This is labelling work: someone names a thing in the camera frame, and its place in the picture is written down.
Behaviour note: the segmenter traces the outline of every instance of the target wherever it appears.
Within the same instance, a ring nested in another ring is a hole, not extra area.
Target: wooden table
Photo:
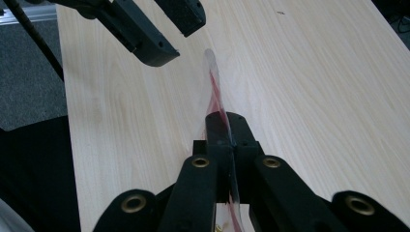
[[[187,39],[154,1],[136,2],[181,57],[144,66],[58,8],[83,231],[121,192],[176,181],[203,129],[207,47],[227,110],[267,154],[326,199],[360,191],[410,223],[410,52],[370,0],[203,0],[207,25]]]

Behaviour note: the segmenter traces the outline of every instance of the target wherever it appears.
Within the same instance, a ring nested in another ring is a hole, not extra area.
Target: black pants
[[[67,117],[0,131],[0,198],[35,231],[80,231]]]

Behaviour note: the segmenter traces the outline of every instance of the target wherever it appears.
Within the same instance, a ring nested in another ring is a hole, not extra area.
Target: metal bar
[[[55,5],[45,5],[39,7],[23,8],[23,11],[27,14],[28,18],[32,22],[56,20],[57,13]],[[17,24],[18,21],[9,9],[4,10],[4,15],[0,16],[0,26]]]

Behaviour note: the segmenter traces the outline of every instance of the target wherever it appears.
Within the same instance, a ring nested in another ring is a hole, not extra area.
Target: floor
[[[0,8],[7,9],[2,1]],[[61,62],[57,21],[34,24]],[[410,49],[410,33],[399,36]],[[9,131],[67,115],[64,83],[22,27],[0,26],[0,40],[0,128]]]

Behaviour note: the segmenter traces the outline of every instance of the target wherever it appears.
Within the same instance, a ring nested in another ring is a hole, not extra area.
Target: light wood tabletop
[[[226,109],[266,154],[328,200],[359,191],[410,224],[410,52],[370,0],[202,0],[207,24],[188,38],[154,1],[136,3],[179,58],[145,66],[58,7],[83,231],[123,191],[176,181],[203,130],[208,47]]]

